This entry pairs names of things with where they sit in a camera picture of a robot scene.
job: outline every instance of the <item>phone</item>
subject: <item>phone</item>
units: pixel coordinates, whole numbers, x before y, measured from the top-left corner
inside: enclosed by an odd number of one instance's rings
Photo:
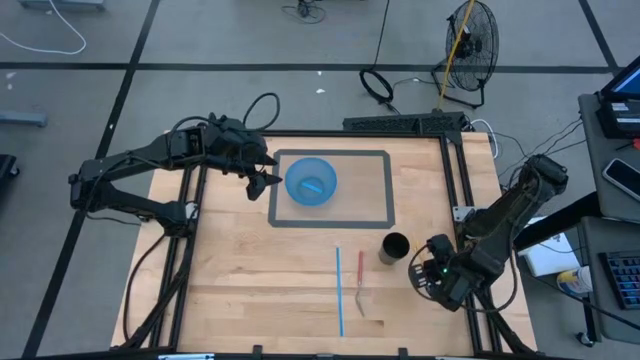
[[[620,159],[613,159],[602,171],[602,176],[613,185],[640,201],[640,171]]]

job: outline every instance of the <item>blue bowl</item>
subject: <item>blue bowl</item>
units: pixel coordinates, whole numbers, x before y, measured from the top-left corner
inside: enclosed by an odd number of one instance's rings
[[[284,185],[298,204],[318,206],[326,203],[336,192],[338,178],[333,166],[325,160],[304,158],[289,167]]]

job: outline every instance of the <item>black fan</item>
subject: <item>black fan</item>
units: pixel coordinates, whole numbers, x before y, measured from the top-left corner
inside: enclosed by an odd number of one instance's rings
[[[447,30],[447,58],[456,41],[458,31],[463,24],[469,1],[462,4],[447,18],[449,28]],[[479,1],[473,4],[469,19],[464,26],[460,42],[453,55],[450,68],[450,76],[456,87],[467,90],[480,90],[480,104],[472,104],[450,96],[445,99],[468,105],[473,109],[484,105],[484,86],[487,84],[498,61],[498,25],[489,7]],[[441,85],[436,77],[436,72],[446,66],[447,58],[441,61],[432,71],[431,76],[442,92]]]

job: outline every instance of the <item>black keyboard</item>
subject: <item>black keyboard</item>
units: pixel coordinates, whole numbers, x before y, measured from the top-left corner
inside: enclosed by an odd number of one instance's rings
[[[598,257],[620,308],[640,309],[640,251],[599,253]]]
[[[346,118],[342,122],[344,130],[349,131],[397,131],[417,134],[461,131],[465,125],[465,116],[461,111]]]

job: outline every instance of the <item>cart wheel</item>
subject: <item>cart wheel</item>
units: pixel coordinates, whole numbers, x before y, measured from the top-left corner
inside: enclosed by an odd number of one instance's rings
[[[11,175],[11,177],[16,177],[20,175],[20,168],[14,165],[11,171],[9,171],[9,175]]]
[[[580,342],[580,344],[586,346],[586,347],[593,347],[596,343],[594,341],[592,341],[591,339],[589,339],[589,335],[583,333],[583,332],[579,332],[576,334],[576,339],[578,339],[578,341]]]

